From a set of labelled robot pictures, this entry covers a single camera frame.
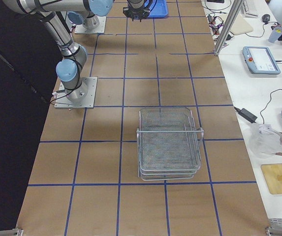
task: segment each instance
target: brown paper floor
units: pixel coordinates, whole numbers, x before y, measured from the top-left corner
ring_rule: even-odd
[[[201,3],[132,22],[115,2],[105,35],[75,36],[98,76],[93,110],[50,108],[18,226],[27,236],[264,236],[268,226]],[[138,111],[186,106],[205,130],[188,180],[137,177]]]

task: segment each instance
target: plastic bag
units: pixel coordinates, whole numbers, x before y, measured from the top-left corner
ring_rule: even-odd
[[[272,129],[269,124],[251,124],[249,145],[254,153],[282,153],[282,134]]]

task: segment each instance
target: stacked baskets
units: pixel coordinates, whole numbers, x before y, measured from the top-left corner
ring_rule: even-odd
[[[200,168],[203,129],[188,108],[144,108],[137,129],[139,176],[143,180],[191,178]]]

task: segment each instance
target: white table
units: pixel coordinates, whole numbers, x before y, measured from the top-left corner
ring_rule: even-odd
[[[226,0],[224,4],[207,2],[209,8],[224,8],[229,4]],[[249,35],[260,36],[263,33],[261,16],[269,14],[270,21],[276,21],[271,10],[264,0],[256,0],[259,18],[244,18],[254,29]],[[270,92],[276,89],[282,89],[282,64],[278,64],[281,74],[271,75],[254,75],[248,70],[242,55],[244,46],[262,46],[269,47],[275,60],[282,60],[282,41],[270,43],[267,39],[271,33],[271,25],[265,25],[265,33],[262,38],[252,38],[245,34],[236,35],[227,41],[228,46],[223,48],[219,53],[220,63],[226,78],[228,89],[235,107],[245,108],[258,116],[257,122],[262,123],[259,112],[265,107],[270,98]],[[263,112],[265,123],[270,124],[275,130],[282,132],[282,91],[272,94],[272,102]],[[272,195],[269,193],[263,173],[260,166],[262,164],[282,163],[282,156],[254,154],[249,145],[250,140],[250,123],[241,116],[238,116],[240,128],[245,139],[246,147],[249,153],[250,161],[253,167],[254,175],[259,187],[263,204],[268,218],[282,219],[282,195]]]

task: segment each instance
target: computer mouse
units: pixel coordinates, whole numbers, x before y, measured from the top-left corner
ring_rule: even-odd
[[[264,15],[262,16],[262,21],[263,21],[264,23],[268,23],[268,22],[270,21],[270,15],[269,15],[269,14],[264,14]]]

